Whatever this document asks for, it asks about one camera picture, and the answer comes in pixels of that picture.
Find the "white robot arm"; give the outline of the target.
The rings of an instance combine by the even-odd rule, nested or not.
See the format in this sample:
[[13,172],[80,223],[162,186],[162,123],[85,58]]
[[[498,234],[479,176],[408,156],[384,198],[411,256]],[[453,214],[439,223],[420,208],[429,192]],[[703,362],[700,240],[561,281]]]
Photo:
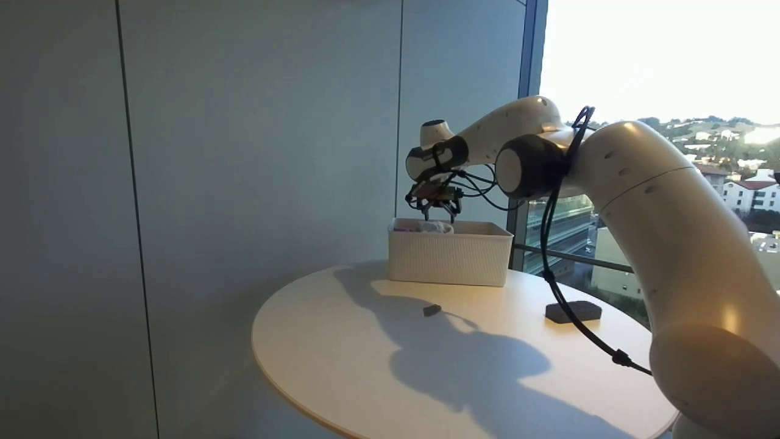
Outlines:
[[652,375],[692,439],[780,439],[780,295],[741,220],[643,122],[598,131],[519,97],[453,131],[420,126],[408,201],[442,199],[445,177],[491,162],[513,199],[587,194],[630,259],[652,318]]

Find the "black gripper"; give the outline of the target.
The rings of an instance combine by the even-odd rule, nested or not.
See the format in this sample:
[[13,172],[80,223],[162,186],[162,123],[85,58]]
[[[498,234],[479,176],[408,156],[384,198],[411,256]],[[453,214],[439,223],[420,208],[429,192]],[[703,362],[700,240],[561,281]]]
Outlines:
[[457,188],[453,176],[447,172],[447,176],[417,181],[408,190],[406,201],[412,209],[420,209],[424,222],[433,222],[433,214],[429,214],[433,208],[442,208],[450,214],[450,223],[457,223],[461,214],[461,198],[464,198],[464,190]]

